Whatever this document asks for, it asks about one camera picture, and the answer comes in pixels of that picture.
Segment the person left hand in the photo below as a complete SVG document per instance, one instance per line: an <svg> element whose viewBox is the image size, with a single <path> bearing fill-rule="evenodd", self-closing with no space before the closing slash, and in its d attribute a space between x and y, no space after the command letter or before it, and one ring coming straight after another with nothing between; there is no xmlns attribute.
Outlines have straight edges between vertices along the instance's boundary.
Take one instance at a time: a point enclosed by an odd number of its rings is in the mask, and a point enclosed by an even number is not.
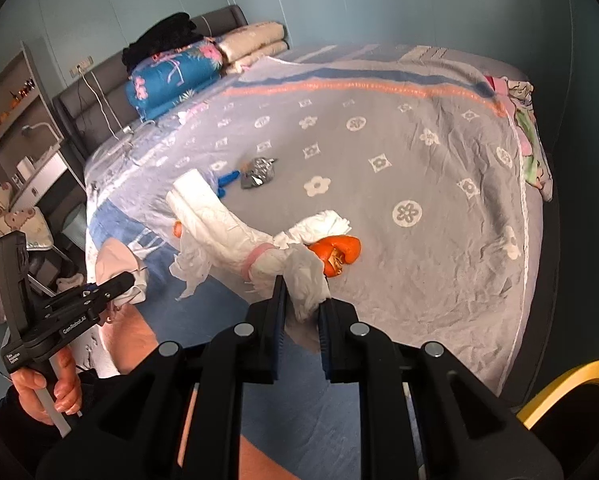
<svg viewBox="0 0 599 480"><path fill-rule="evenodd" d="M72 350L65 347L54 356L58 378L54 385L54 408L65 415L75 415L82 404L81 382ZM11 374L19 403L27 415L37 422L53 425L51 416L41 403L38 392L48 393L45 377L36 370L22 367Z"/></svg>

